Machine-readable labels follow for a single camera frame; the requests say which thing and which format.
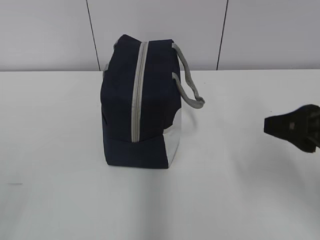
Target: bag handle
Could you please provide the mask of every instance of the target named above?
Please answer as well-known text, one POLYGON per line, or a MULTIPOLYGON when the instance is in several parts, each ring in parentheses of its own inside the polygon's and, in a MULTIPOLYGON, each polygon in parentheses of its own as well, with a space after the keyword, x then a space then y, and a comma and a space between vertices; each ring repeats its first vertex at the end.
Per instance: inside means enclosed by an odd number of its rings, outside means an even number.
POLYGON ((181 85, 181 82, 180 82, 178 75, 175 72, 173 72, 172 78, 175 80, 176 86, 181 94, 181 97, 189 106, 191 106, 195 109, 201 109, 205 104, 205 100, 201 96, 199 96, 198 90, 194 84, 194 81, 191 78, 191 73, 190 73, 190 69, 189 69, 187 60, 185 59, 185 56, 182 54, 181 49, 178 47, 178 45, 176 45, 175 43, 172 43, 172 48, 175 49, 177 55, 179 56, 179 58, 183 64, 185 82, 192 89, 195 100, 191 99, 187 96, 185 90, 183 89, 183 87, 181 85))

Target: white wall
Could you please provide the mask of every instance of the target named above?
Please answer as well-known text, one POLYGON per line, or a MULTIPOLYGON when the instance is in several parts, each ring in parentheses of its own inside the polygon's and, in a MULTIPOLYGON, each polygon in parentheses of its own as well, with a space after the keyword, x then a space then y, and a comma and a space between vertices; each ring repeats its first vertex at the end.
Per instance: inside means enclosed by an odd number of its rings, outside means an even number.
POLYGON ((193 70, 215 70, 226 0, 90 0, 101 68, 113 44, 128 34, 141 41, 173 39, 193 70))
POLYGON ((229 0, 219 70, 319 69, 319 0, 229 0))
POLYGON ((1 0, 0 71, 98 70, 86 1, 1 0))
MULTIPOLYGON (((88 0, 91 28, 86 0, 2 0, 0 71, 97 71, 122 34, 174 39, 191 69, 215 70, 226 5, 88 0)), ((218 69, 319 69, 319 9, 319 0, 229 0, 218 69)))

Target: navy blue bag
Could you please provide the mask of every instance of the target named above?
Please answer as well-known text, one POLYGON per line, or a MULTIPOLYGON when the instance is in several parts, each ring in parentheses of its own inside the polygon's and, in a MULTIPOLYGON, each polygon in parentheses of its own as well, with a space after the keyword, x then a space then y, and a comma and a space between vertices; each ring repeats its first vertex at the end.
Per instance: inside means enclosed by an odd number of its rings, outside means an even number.
POLYGON ((197 109, 205 103, 179 47, 172 40, 140 42, 121 36, 103 71, 100 93, 107 163, 167 169, 180 140, 181 97, 197 109), (177 55, 195 100, 181 86, 177 55))

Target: bag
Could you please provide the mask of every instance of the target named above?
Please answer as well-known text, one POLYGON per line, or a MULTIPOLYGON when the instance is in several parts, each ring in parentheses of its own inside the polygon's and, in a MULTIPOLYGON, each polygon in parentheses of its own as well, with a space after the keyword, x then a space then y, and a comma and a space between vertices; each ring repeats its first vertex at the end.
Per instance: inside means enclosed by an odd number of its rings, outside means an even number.
POLYGON ((113 48, 100 93, 106 162, 167 169, 180 140, 181 97, 196 109, 205 101, 172 40, 140 42, 123 35, 113 48), (188 98, 181 86, 177 55, 195 100, 188 98))

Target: zipper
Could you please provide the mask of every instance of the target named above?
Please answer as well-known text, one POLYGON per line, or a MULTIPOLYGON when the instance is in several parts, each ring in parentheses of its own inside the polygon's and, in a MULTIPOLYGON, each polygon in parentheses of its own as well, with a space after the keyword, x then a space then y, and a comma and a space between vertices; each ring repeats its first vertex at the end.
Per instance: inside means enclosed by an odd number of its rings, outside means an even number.
POLYGON ((149 42, 142 42, 139 48, 138 59, 135 68, 132 105, 131 105, 131 141, 137 143, 140 140, 140 119, 142 89, 149 42))

